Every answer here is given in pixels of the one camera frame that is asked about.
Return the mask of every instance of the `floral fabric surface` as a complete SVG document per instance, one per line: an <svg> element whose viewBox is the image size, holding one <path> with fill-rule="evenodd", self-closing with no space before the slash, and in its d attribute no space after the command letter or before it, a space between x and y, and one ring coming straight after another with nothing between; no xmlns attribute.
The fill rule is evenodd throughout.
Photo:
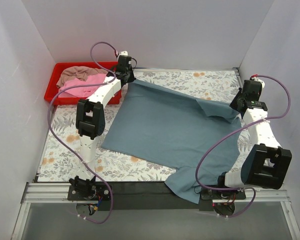
<svg viewBox="0 0 300 240"><path fill-rule="evenodd" d="M225 71L144 71L135 72L139 80L179 91L196 98L230 103L238 92L238 80L232 70ZM120 104L107 105L106 126L98 137L95 152L95 172L106 181L165 181L175 169L134 156L101 148L101 145L124 100L127 87L122 89ZM75 105L58 106L52 121L56 134L75 151L80 152L80 137L76 129ZM38 182L68 182L76 176L78 159L49 132L43 160L38 169ZM249 132L242 131L238 141L240 155L231 171L241 168L250 149Z"/></svg>

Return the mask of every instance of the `glass panel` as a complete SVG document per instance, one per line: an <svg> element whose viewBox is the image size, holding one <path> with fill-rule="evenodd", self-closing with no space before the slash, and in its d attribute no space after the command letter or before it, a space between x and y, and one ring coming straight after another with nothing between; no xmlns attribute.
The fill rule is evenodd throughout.
<svg viewBox="0 0 300 240"><path fill-rule="evenodd" d="M236 211L246 204L236 203ZM96 225L69 211L76 213L76 204L32 203L22 239L292 239L280 202L255 202L244 214L228 220L195 209L116 210L105 224ZM106 215L99 211L92 218L101 220Z"/></svg>

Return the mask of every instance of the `white wall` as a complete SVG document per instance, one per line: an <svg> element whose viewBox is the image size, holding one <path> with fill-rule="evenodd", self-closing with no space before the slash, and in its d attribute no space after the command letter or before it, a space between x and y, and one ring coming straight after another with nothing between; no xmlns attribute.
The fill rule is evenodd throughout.
<svg viewBox="0 0 300 240"><path fill-rule="evenodd" d="M240 66L244 79L255 73L282 80L291 94L290 113L271 126L282 146L292 152L285 187L300 228L300 0L274 1ZM287 97L268 82L261 96L274 116L285 110Z"/></svg>
<svg viewBox="0 0 300 240"><path fill-rule="evenodd" d="M0 240L10 239L48 131L54 60L20 0L0 0Z"/></svg>
<svg viewBox="0 0 300 240"><path fill-rule="evenodd" d="M229 69L242 62L273 0L22 0L56 62L91 61L98 41L139 67ZM113 60L103 46L98 59Z"/></svg>

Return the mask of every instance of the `red plastic bin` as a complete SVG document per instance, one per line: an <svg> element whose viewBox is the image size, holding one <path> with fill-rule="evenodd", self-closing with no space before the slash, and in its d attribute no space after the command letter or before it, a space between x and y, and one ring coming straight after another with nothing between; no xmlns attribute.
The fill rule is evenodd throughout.
<svg viewBox="0 0 300 240"><path fill-rule="evenodd" d="M105 62L99 62L99 64L106 68L111 69L115 65L118 64L117 61L105 61ZM89 68L99 69L97 64L94 62L60 62L57 63L54 66L48 87L46 88L44 100L48 101L49 103L54 98L54 96L58 93L59 89L57 88L57 82L59 81L59 78L61 76L61 73L70 67L73 66L85 66ZM110 99L108 104L119 104L121 98L121 90L116 93L116 95ZM54 101L53 105L76 105L79 101L79 99L84 99L84 97L57 97Z"/></svg>

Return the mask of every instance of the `cable tie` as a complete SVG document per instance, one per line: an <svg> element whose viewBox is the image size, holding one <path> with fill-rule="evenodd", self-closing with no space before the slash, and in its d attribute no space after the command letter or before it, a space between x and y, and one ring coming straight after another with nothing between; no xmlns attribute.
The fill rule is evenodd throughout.
<svg viewBox="0 0 300 240"><path fill-rule="evenodd" d="M265 117L262 117L261 119L268 124L270 123L270 120L266 119Z"/></svg>

